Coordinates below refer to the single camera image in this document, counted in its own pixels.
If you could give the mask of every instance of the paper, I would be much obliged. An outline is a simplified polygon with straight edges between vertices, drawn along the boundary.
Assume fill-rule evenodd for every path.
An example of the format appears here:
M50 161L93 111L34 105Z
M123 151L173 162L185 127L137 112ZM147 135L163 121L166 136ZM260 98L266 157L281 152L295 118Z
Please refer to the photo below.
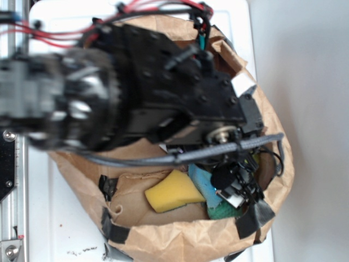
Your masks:
M140 17L128 23L161 31L175 40L179 46L188 45L197 35L192 28L192 22L168 16ZM224 36L212 28L210 50L215 56L217 69L229 73L232 77L242 75L239 78L241 81L247 77L252 80L247 85L253 84L255 80L245 69L246 62L238 57L223 39ZM257 87L254 98L267 127L266 134L284 132L274 109L260 87ZM268 156L263 154L257 177L262 187L266 188L265 201L276 214L290 192L294 178L292 152L287 137L283 139L282 144L285 151L284 175L270 182L274 170ZM270 146L277 152L276 145ZM164 154L159 146L151 145L146 140L102 153L104 156L115 158L153 157ZM200 204L191 204L183 209L163 214L152 212L142 191L163 179L172 170L170 166L117 169L92 164L73 154L50 155L57 162L62 175L99 229L101 229L103 208L108 208L114 223L130 227L125 244L111 241L109 244L126 252L135 261L212 261L229 253L244 250L254 242L263 241L273 222L268 222L256 233L241 240L234 218L208 220L205 207ZM110 178L119 177L118 191L110 203L105 202L98 188L101 174Z

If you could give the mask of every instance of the green sponge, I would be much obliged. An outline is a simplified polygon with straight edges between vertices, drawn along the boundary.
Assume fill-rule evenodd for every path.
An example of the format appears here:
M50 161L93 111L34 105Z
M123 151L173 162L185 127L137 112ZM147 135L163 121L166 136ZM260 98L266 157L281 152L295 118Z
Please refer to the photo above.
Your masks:
M227 201L222 201L215 209L207 208L207 214L210 219L223 219L227 217L242 216L242 208L236 209Z

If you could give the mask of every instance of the bolt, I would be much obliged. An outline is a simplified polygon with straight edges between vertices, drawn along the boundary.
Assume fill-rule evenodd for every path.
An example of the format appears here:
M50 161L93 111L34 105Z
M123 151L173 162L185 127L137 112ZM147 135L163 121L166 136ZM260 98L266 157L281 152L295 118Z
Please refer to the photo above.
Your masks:
M137 30L137 28L132 28L131 32L133 35L139 35L139 31Z
M143 76L145 76L146 78L151 78L152 77L152 73L149 71L143 71Z
M16 134L5 130L4 133L2 134L2 137L6 142L13 142L16 139Z
M194 75L194 76L192 77L192 81L193 81L194 83L198 83L198 82L200 81L200 76L199 76L199 75Z
M172 76L171 76L169 73L167 73L167 72L164 72L164 73L163 73L163 78L164 78L165 80L172 80Z
M251 96L250 94L246 94L246 95L245 95L245 99L246 99L246 100L251 100L251 99L252 99L252 96Z
M19 252L19 249L16 247L16 246L9 246L8 248L6 248L6 256L11 260L13 261L17 256L18 256L18 252Z
M200 101L203 103L206 103L208 101L208 98L204 94L202 94L199 98L200 98Z
M237 102L238 102L238 99L236 97L229 98L229 103L231 105L236 105Z
M151 38L154 40L157 40L157 39L159 39L159 36L158 36L158 34L151 32Z
M229 85L229 80L223 80L222 84L223 84L223 86Z
M7 187L11 187L12 185L13 185L12 181L7 181L7 182L6 182L6 186L7 186Z

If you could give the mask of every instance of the white surface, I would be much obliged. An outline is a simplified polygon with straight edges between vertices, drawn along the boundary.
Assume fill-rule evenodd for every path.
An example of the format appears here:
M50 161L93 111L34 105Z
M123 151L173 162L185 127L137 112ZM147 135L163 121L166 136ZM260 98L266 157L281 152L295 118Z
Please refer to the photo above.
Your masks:
M245 0L206 1L215 9L212 23L232 39L240 56L249 61L255 75L249 10ZM31 19L44 22L48 31L80 29L91 17L104 18L114 12L107 1L46 0L38 2ZM32 41L35 53L58 51ZM63 180L55 164L42 152L29 153L29 255L30 261L101 261L104 240ZM272 238L248 249L236 262L273 262Z
M273 226L275 261L346 262L349 2L249 2L258 80L296 167Z

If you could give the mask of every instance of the gray cable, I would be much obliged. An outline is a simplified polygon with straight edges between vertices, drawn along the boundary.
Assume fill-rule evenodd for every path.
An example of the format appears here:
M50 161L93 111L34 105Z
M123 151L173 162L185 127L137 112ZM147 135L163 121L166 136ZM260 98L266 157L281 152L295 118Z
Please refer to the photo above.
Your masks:
M242 140L239 144L231 142L223 145L207 147L200 150L194 150L183 154L171 154L163 157L154 158L113 159L96 156L88 153L80 153L79 155L96 164L107 165L117 168L130 166L181 165L193 163L209 157L219 156L225 153L235 152L238 150L250 150L273 141L281 141L283 137L283 133L275 135L266 135L259 138Z

